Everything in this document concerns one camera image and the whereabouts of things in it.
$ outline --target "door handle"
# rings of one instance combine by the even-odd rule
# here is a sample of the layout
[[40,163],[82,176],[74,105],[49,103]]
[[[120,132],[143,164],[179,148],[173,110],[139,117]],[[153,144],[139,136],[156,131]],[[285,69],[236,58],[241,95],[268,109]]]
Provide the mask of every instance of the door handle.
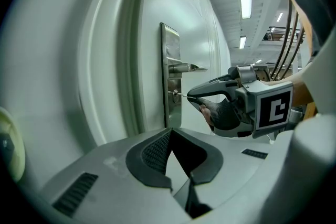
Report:
[[185,72],[193,72],[193,71],[206,71],[207,68],[195,65],[194,63],[176,63],[174,65],[168,66],[168,72],[169,73],[185,73]]

